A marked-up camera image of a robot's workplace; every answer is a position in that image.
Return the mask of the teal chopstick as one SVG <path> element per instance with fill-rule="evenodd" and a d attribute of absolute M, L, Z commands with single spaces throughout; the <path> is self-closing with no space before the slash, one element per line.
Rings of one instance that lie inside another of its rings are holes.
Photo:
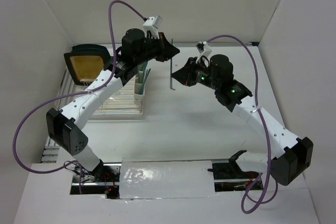
<path fill-rule="evenodd" d="M 170 59 L 170 90 L 175 91 L 176 89 L 173 87 L 172 73 L 173 73 L 173 58 Z"/>
<path fill-rule="evenodd" d="M 141 89 L 140 89 L 140 95 L 143 95 L 143 94 L 144 94 L 145 84 L 146 84 L 146 81 L 147 81 L 147 79 L 148 79 L 148 76 L 149 76 L 151 70 L 152 70 L 151 68 L 146 69 L 146 71 L 145 71 L 145 73 L 144 73 L 144 79 L 143 79 L 142 87 L 141 87 Z"/>

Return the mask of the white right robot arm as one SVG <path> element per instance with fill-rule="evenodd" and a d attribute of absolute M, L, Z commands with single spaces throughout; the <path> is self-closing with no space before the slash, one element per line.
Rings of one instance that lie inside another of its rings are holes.
<path fill-rule="evenodd" d="M 257 105 L 252 92 L 234 79 L 233 65 L 225 55 L 212 56 L 207 65 L 190 57 L 185 66 L 172 73 L 172 78 L 184 86 L 199 83 L 213 89 L 221 105 L 243 119 L 259 136 L 270 140 L 270 154 L 241 150 L 231 156 L 229 172 L 233 177 L 270 171 L 277 183 L 287 186 L 310 166 L 313 142 L 308 137 L 299 138 Z"/>

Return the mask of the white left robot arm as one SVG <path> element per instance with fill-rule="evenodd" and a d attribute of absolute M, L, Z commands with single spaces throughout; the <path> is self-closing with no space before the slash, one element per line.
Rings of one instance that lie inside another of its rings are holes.
<path fill-rule="evenodd" d="M 52 108 L 47 112 L 49 137 L 81 164 L 91 181 L 99 181 L 104 170 L 103 161 L 92 151 L 82 131 L 91 115 L 138 73 L 139 65 L 152 59 L 165 62 L 179 53 L 163 32 L 151 38 L 140 29 L 129 29 L 113 59 L 106 63 L 85 93 L 59 110 Z"/>

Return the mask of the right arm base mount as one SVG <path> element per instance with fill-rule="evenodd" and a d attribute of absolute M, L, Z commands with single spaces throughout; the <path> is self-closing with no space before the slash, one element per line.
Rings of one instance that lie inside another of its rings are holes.
<path fill-rule="evenodd" d="M 213 174 L 216 192 L 244 191 L 259 175 L 255 171 L 243 172 L 236 161 L 246 150 L 241 150 L 231 156 L 228 161 L 214 161 L 207 171 Z"/>

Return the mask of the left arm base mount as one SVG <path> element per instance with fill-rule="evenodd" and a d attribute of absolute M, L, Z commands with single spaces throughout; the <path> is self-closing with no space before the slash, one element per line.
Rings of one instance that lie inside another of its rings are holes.
<path fill-rule="evenodd" d="M 70 195 L 103 195 L 107 199 L 119 199 L 121 163 L 104 163 L 97 176 L 88 173 L 79 165 L 66 168 L 72 174 Z"/>

